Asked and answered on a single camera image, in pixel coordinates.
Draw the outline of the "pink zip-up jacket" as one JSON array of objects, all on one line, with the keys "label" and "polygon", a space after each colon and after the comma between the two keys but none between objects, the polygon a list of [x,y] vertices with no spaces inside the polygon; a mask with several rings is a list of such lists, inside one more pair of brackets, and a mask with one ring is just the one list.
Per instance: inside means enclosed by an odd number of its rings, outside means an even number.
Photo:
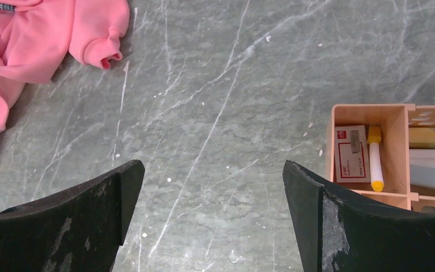
[{"label": "pink zip-up jacket", "polygon": [[66,54],[103,70],[121,60],[127,1],[0,1],[0,133],[27,83],[51,80]]}]

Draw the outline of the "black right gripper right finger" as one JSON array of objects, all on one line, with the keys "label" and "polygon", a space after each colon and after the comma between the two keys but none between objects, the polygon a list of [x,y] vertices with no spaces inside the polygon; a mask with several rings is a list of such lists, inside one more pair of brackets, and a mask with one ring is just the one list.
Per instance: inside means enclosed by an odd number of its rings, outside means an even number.
[{"label": "black right gripper right finger", "polygon": [[370,199],[290,160],[282,176],[305,271],[435,271],[435,215]]}]

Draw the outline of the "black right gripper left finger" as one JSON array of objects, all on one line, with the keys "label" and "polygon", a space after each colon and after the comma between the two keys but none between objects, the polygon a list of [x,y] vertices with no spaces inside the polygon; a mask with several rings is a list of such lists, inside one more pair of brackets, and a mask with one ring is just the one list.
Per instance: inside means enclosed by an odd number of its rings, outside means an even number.
[{"label": "black right gripper left finger", "polygon": [[145,168],[131,160],[99,177],[0,212],[0,271],[111,271]]}]

